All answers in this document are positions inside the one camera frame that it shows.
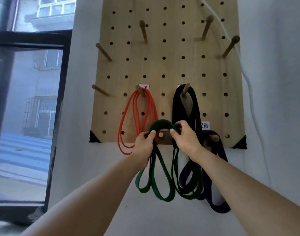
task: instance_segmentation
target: person's left hand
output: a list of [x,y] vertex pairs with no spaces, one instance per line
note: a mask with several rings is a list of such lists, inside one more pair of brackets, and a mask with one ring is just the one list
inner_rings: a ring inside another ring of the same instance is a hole
[[143,170],[147,167],[148,159],[151,155],[153,149],[153,140],[155,138],[155,130],[149,133],[147,139],[145,139],[145,134],[147,132],[142,132],[137,136],[135,147],[132,150],[131,156],[138,162],[138,169]]

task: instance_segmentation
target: green resistance band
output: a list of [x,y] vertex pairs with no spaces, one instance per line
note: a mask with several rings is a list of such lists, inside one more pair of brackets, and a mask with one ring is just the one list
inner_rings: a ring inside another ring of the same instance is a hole
[[[151,132],[152,130],[155,130],[156,132],[158,132],[161,129],[174,129],[179,134],[181,134],[181,132],[178,128],[176,128],[170,121],[164,120],[164,119],[154,122],[151,125],[149,132]],[[163,161],[162,155],[159,151],[159,148],[156,145],[155,141],[153,141],[153,150],[152,150],[152,153],[150,156],[148,183],[144,188],[139,187],[140,178],[144,172],[144,169],[143,169],[142,171],[140,171],[138,173],[138,175],[136,177],[135,183],[136,183],[136,187],[138,188],[138,190],[141,193],[147,193],[150,190],[150,187],[152,187],[152,190],[153,190],[154,194],[156,195],[156,197],[158,199],[166,201],[166,202],[170,202],[174,199],[175,191],[177,191],[178,194],[185,199],[197,198],[203,191],[203,173],[202,173],[201,167],[197,163],[193,162],[190,159],[189,162],[190,162],[190,166],[191,166],[191,170],[192,170],[191,180],[185,186],[180,186],[179,181],[178,181],[178,165],[177,165],[178,153],[179,153],[179,148],[174,148],[173,158],[172,158],[172,167],[171,167],[171,175],[172,175],[172,177],[171,177],[168,173],[168,170],[167,170],[165,164],[164,164],[164,161]],[[170,192],[166,198],[164,198],[160,194],[160,192],[157,188],[156,182],[155,182],[155,178],[154,178],[154,166],[155,166],[156,156],[158,156],[158,159],[161,163],[164,174],[169,183]],[[173,171],[175,171],[177,187],[176,187],[176,184],[174,181]]]

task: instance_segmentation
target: white label with red border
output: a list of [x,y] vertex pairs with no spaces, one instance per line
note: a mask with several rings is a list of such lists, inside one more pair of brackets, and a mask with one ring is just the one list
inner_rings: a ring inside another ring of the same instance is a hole
[[201,121],[201,128],[202,128],[202,130],[210,130],[210,122]]
[[150,90],[149,88],[150,88],[150,85],[149,84],[139,84],[139,86],[141,87],[141,88],[145,88],[145,89],[147,89],[147,90]]

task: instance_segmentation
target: black corner protector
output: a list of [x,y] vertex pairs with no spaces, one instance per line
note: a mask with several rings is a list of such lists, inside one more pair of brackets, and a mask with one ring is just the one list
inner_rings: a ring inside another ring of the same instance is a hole
[[247,150],[246,135],[243,136],[243,138],[238,143],[236,143],[234,147],[231,148]]
[[89,143],[101,143],[101,141],[97,139],[92,131],[90,131]]

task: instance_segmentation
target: pegboard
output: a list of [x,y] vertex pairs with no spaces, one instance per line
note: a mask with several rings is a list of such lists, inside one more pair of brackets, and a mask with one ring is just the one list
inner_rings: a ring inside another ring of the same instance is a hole
[[[237,0],[206,1],[222,18],[228,34],[238,35]],[[234,147],[245,136],[238,56],[231,51],[225,59],[219,57],[230,41],[216,20],[201,40],[210,14],[200,0],[103,0],[99,43],[113,61],[99,52],[95,84],[109,93],[108,97],[94,94],[91,130],[100,141],[117,141],[122,113],[137,84],[149,85],[159,119],[172,120],[177,85],[190,83],[201,121],[210,123],[225,147]],[[146,23],[148,44],[140,20]],[[138,106],[142,119],[144,97],[139,97]],[[131,107],[122,134],[125,143],[135,142]],[[160,143],[171,144],[170,135],[164,134]]]

